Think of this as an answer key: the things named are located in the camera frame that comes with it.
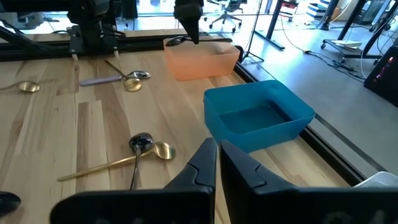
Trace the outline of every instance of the wooden table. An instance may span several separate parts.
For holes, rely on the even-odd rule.
[[[182,33],[183,30],[130,32],[134,35]],[[35,35],[35,40],[67,39],[65,35]],[[145,70],[152,78],[135,93],[120,82],[80,87],[79,80],[115,75],[104,62],[120,65],[125,73]],[[33,80],[42,89],[25,94],[16,88],[0,92],[0,184],[22,199],[13,214],[0,223],[47,223],[51,208],[61,199],[87,190],[127,189],[132,164],[57,182],[59,177],[132,156],[127,142],[139,132],[177,148],[177,157],[141,160],[137,185],[158,189],[173,179],[210,135],[204,123],[203,92],[243,83],[233,73],[225,77],[178,82],[167,73],[163,51],[109,57],[6,62],[0,84]],[[283,178],[302,186],[347,186],[343,179],[305,141],[279,144],[251,156]],[[216,223],[229,223],[217,176]]]

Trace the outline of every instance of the concrete floor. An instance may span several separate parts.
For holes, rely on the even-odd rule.
[[[223,33],[232,38],[235,44],[248,49],[254,16],[241,16],[243,25],[235,34],[230,32],[232,26],[227,23],[224,26],[221,23],[215,24],[209,29],[209,21],[214,18],[210,17],[207,22],[201,20],[200,27],[211,33]],[[52,29],[59,30],[70,26],[67,18],[65,21],[60,20],[60,23],[52,23],[52,28],[49,24],[42,24],[37,30],[46,33]],[[270,20],[271,16],[261,16],[256,30],[267,30]],[[132,30],[132,21],[127,23],[127,29]],[[173,17],[142,17],[135,23],[136,29],[173,29],[178,26]],[[341,31],[339,27],[343,27],[344,22],[333,23],[333,29],[329,31],[304,29],[311,26],[303,26],[301,23],[299,17],[294,19],[293,23],[284,19],[285,34],[293,44],[304,50],[320,52],[335,60],[339,58],[337,50],[330,46],[321,50],[320,44],[323,39],[337,38]],[[118,22],[118,29],[124,28],[123,22]],[[253,64],[253,60],[247,58],[244,61],[245,67],[259,80],[279,80],[308,103],[318,114],[310,127],[365,176],[369,177],[379,170],[398,174],[398,108],[365,89],[362,83],[337,72],[318,58],[303,54],[289,43],[285,34],[279,20],[273,39],[285,46],[284,51],[275,49],[262,37],[255,35],[251,52],[264,58],[265,62]],[[372,33],[365,28],[355,26],[349,39],[366,43],[371,35]],[[385,33],[379,39],[380,47],[387,40],[388,36]],[[382,52],[391,44],[392,41],[389,40]],[[370,54],[379,54],[376,46],[373,46]],[[361,71],[360,60],[349,59],[347,64]],[[366,76],[373,67],[373,60],[363,60],[363,72]]]

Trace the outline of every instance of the gold spoon handle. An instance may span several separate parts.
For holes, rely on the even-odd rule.
[[[150,153],[152,153],[152,151],[153,150],[144,152],[144,153],[141,154],[140,157],[149,155]],[[94,172],[98,172],[100,170],[107,169],[107,168],[110,168],[110,167],[114,167],[114,166],[117,166],[117,165],[120,166],[120,165],[123,165],[123,164],[127,164],[129,162],[134,161],[135,159],[136,159],[136,156],[132,156],[132,157],[128,157],[128,158],[125,158],[125,159],[121,159],[119,161],[114,161],[114,162],[110,162],[110,163],[107,163],[107,164],[102,164],[102,165],[90,168],[88,170],[77,172],[76,174],[70,174],[70,175],[67,175],[65,177],[61,177],[61,178],[58,179],[58,182],[61,182],[61,181],[64,181],[64,180],[70,180],[70,179],[77,178],[77,177],[81,177],[81,176],[87,175],[87,174],[92,174]]]
[[[12,87],[14,87],[14,85],[15,85],[15,84],[12,84],[12,85],[6,86],[6,87],[1,87],[1,88],[0,88],[0,91],[1,91],[1,90],[7,90],[7,89],[9,89],[9,88],[12,88]]]

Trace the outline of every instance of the orange bin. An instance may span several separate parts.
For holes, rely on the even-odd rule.
[[[167,69],[178,81],[230,75],[239,57],[239,50],[227,42],[185,41],[167,47],[168,40],[163,42]]]

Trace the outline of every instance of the blue container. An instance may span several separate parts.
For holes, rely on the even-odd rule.
[[[314,110],[278,81],[214,88],[205,92],[205,123],[213,137],[245,152],[295,139]]]

